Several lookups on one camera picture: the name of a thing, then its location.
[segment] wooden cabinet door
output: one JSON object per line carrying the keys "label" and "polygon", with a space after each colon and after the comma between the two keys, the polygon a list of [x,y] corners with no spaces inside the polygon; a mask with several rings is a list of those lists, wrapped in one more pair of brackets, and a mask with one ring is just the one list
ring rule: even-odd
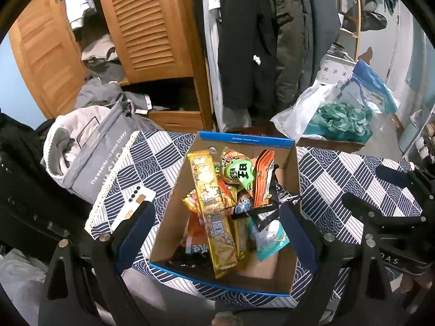
{"label": "wooden cabinet door", "polygon": [[73,110],[87,76],[64,1],[32,0],[9,31],[27,87],[47,118]]}
{"label": "wooden cabinet door", "polygon": [[130,83],[192,77],[178,0],[101,0]]}

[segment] screw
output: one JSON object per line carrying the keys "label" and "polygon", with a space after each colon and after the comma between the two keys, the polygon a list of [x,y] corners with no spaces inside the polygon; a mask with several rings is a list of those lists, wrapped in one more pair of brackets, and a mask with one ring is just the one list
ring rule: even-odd
{"label": "screw", "polygon": [[67,239],[62,239],[60,242],[59,242],[59,247],[61,247],[61,248],[64,248],[64,247],[66,247],[68,245],[68,240]]}
{"label": "screw", "polygon": [[365,241],[365,243],[366,243],[369,247],[371,247],[371,248],[374,248],[374,247],[376,246],[376,243],[375,243],[375,241],[374,241],[373,239],[367,239],[367,240]]}
{"label": "screw", "polygon": [[323,238],[326,240],[326,241],[334,241],[335,240],[335,236],[334,236],[334,234],[332,234],[332,233],[325,233],[324,235],[323,235]]}
{"label": "screw", "polygon": [[110,234],[109,233],[103,233],[98,238],[99,238],[100,241],[103,241],[103,242],[104,241],[108,241],[110,239]]}

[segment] table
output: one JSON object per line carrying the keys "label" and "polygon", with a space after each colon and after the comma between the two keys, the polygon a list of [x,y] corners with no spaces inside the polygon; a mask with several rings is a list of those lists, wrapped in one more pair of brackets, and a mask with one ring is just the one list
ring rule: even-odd
{"label": "table", "polygon": [[[152,267],[148,263],[152,244],[162,220],[170,192],[183,158],[195,135],[158,131],[132,134],[95,202],[85,229],[97,238],[111,233],[110,225],[138,183],[156,191],[156,221],[146,238],[133,268],[171,288],[240,306],[295,307],[312,279],[311,273],[297,261],[290,296],[239,293],[195,283]],[[341,203],[344,192],[363,198],[388,216],[420,215],[421,208],[408,189],[399,189],[375,177],[383,164],[399,171],[410,170],[406,162],[395,162],[364,155],[318,148],[298,147],[297,159],[302,195],[302,211],[322,233],[331,232],[345,242],[360,243],[363,224]],[[391,280],[399,273],[390,269]],[[331,299],[343,292],[348,270],[342,269]]]}

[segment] wardrobe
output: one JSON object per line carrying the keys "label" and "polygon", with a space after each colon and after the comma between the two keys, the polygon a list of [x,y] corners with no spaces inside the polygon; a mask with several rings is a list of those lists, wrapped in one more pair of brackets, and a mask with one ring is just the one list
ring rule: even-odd
{"label": "wardrobe", "polygon": [[[120,85],[140,84],[146,93],[151,82],[160,95],[181,92],[188,104],[182,107],[185,110],[152,110],[148,117],[168,131],[212,130],[207,70],[193,0],[100,2],[126,74]],[[64,0],[32,0],[9,35],[21,75],[43,114],[53,118],[70,112],[89,71],[81,61],[82,49],[68,23]]]}

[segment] blue wall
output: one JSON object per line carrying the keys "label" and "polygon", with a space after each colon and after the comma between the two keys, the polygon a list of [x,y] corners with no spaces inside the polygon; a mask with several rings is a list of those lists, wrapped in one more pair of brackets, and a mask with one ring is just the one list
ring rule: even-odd
{"label": "blue wall", "polygon": [[0,109],[32,128],[46,120],[21,77],[10,47],[9,35],[0,44]]}

